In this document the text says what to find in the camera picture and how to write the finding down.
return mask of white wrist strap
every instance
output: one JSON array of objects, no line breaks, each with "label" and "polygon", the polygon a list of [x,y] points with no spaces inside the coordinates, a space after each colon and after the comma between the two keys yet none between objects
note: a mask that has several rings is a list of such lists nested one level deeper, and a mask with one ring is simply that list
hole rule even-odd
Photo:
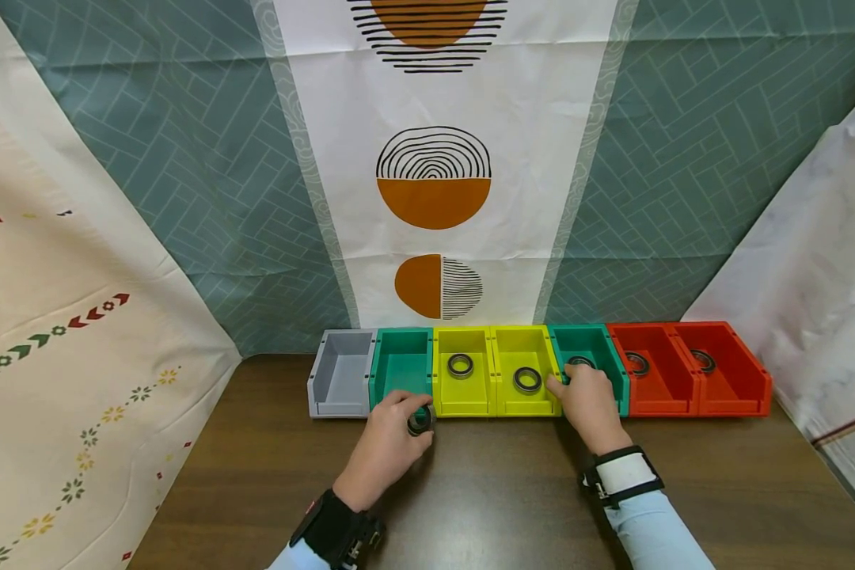
[{"label": "white wrist strap", "polygon": [[621,500],[665,488],[638,445],[596,456],[595,467],[586,472],[583,485],[612,508],[618,508]]},{"label": "white wrist strap", "polygon": [[643,454],[625,455],[596,467],[604,492],[609,496],[658,479]]}]

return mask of yellow storage bin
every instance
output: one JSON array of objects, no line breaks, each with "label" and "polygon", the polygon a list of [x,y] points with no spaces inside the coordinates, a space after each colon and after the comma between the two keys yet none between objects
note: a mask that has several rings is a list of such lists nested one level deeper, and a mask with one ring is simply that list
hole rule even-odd
[{"label": "yellow storage bin", "polygon": [[[471,359],[468,378],[450,372],[450,359],[463,354]],[[456,371],[466,367],[464,359],[453,362]],[[438,418],[470,418],[497,415],[497,389],[494,384],[494,358],[490,348],[490,329],[434,329],[434,409]]]},{"label": "yellow storage bin", "polygon": [[[539,326],[492,326],[494,383],[498,416],[559,416],[561,403],[544,386],[548,374],[561,381],[548,328]],[[530,367],[541,375],[541,388],[527,393],[514,382],[519,368]]]}]

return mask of hand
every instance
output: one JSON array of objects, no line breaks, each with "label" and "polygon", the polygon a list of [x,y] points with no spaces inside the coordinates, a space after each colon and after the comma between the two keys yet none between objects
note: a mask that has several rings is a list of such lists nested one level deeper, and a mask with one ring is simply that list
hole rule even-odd
[{"label": "hand", "polygon": [[564,415],[589,451],[604,455],[633,445],[621,427],[618,405],[614,403],[614,391],[606,374],[585,364],[567,365],[565,370],[571,379],[569,386],[561,384],[553,374],[549,374],[546,385],[560,400]]},{"label": "hand", "polygon": [[393,390],[374,406],[332,492],[355,512],[374,506],[384,491],[402,477],[434,442],[434,432],[409,434],[409,416],[432,403],[427,394]]}]

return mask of red storage bin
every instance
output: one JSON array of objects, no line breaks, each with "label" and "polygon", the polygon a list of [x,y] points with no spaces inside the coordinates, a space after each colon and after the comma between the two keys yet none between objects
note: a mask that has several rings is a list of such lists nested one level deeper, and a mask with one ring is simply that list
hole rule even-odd
[{"label": "red storage bin", "polygon": [[[630,416],[697,415],[701,374],[670,324],[608,325],[608,331],[630,377]],[[639,362],[627,352],[642,355],[649,371],[635,372]]]},{"label": "red storage bin", "polygon": [[[701,378],[699,415],[770,414],[772,378],[728,323],[674,323],[673,329]],[[698,358],[691,350],[708,356]]]}]

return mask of wooden table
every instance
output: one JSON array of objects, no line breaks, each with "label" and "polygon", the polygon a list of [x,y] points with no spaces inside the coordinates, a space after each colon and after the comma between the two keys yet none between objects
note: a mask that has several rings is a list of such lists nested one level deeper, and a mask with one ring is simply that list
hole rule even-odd
[{"label": "wooden table", "polygon": [[[308,418],[313,361],[237,369],[130,568],[272,563],[365,425]],[[855,570],[855,506],[780,408],[625,424],[717,568]],[[389,533],[367,567],[630,568],[578,491],[581,449],[561,419],[440,420],[433,451],[382,500]]]}]

